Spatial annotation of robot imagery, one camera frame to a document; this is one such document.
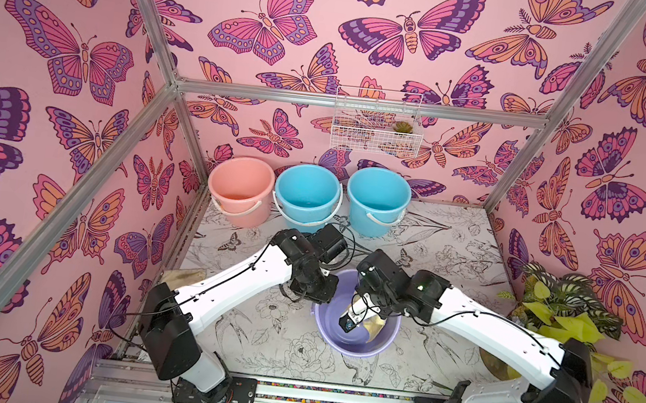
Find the yellow microfiber cloth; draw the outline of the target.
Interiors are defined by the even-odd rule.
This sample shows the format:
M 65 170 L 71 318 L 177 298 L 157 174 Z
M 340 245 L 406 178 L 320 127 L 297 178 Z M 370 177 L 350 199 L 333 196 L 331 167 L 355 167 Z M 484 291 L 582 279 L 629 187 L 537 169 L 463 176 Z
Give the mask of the yellow microfiber cloth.
M 371 317 L 366 321 L 363 321 L 361 326 L 367 332 L 367 335 L 368 335 L 367 343 L 374 341 L 379 335 L 379 333 L 384 329 L 385 325 L 386 325 L 386 321 L 383 319 L 380 319 L 379 317 L 374 317 L 374 318 Z

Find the blue bucket white handle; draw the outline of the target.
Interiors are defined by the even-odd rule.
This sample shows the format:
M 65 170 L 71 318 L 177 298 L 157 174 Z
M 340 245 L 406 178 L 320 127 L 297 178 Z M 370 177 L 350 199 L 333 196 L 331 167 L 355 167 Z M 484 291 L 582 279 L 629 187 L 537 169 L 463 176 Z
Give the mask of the blue bucket white handle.
M 317 232 L 331 222 L 343 201 L 337 177 L 321 166 L 296 165 L 277 177 L 274 205 L 290 228 Z

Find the purple plastic bucket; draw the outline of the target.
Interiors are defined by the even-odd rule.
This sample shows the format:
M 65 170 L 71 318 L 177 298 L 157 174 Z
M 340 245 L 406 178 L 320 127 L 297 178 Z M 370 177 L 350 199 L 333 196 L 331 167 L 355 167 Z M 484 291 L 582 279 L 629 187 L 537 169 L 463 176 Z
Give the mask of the purple plastic bucket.
M 384 329 L 377 338 L 367 343 L 368 335 L 361 324 L 350 333 L 344 333 L 338 324 L 351 300 L 357 294 L 358 272 L 353 269 L 335 274 L 339 279 L 336 293 L 328 304 L 313 305 L 313 314 L 325 342 L 342 355 L 354 358 L 372 358 L 390 347 L 399 333 L 400 317 L 387 318 Z

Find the pink plastic bucket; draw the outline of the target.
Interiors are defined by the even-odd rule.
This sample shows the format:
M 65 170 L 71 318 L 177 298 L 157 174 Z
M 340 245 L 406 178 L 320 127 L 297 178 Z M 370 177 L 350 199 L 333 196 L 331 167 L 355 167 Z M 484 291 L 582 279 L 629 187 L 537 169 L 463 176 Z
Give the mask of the pink plastic bucket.
M 234 227 L 259 227 L 271 213 L 275 178 L 273 169 L 258 158 L 233 158 L 209 175 L 212 203 Z

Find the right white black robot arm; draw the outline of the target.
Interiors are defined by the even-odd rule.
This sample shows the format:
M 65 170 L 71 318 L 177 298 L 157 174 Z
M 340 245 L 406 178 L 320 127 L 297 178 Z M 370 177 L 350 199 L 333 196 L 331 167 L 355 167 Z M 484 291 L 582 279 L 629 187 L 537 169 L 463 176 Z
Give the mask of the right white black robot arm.
M 339 319 L 346 333 L 372 316 L 399 315 L 461 336 L 519 373 L 496 383 L 464 380 L 443 403 L 589 403 L 590 351 L 577 339 L 529 331 L 431 271 L 407 274 L 381 250 L 359 262 L 357 274 L 357 300 Z

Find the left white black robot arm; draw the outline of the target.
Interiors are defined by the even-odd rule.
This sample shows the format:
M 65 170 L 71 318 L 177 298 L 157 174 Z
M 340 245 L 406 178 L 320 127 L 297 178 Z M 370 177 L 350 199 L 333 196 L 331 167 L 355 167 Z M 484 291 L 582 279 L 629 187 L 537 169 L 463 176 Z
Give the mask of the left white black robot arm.
M 326 266 L 347 248 L 344 236 L 330 224 L 308 234 L 279 230 L 264 248 L 218 275 L 177 289 L 156 285 L 136 325 L 157 378 L 188 382 L 203 403 L 227 401 L 233 378 L 215 353 L 201 348 L 199 333 L 274 286 L 284 285 L 301 301 L 330 302 L 339 279 Z

